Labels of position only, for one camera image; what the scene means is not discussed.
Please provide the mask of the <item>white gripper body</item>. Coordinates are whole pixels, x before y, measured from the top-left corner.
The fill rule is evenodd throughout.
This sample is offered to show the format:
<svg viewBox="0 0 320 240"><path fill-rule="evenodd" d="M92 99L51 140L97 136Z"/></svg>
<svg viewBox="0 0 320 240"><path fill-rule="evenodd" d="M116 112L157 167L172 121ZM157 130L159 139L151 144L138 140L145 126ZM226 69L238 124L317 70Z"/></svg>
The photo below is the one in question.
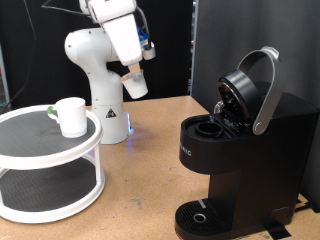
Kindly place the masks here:
<svg viewBox="0 0 320 240"><path fill-rule="evenodd" d="M137 26L132 14L105 22L103 28L124 66L136 64L142 60Z"/></svg>

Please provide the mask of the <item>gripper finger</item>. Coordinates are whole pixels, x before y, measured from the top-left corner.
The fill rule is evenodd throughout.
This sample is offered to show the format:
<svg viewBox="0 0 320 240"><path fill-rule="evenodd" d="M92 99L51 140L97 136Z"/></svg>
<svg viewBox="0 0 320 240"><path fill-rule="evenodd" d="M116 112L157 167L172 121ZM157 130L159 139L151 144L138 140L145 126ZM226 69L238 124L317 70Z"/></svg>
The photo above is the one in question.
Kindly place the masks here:
<svg viewBox="0 0 320 240"><path fill-rule="evenodd" d="M128 78L134 81L140 81L144 78L143 70L140 68L139 63L135 63L128 66L129 68L129 76Z"/></svg>

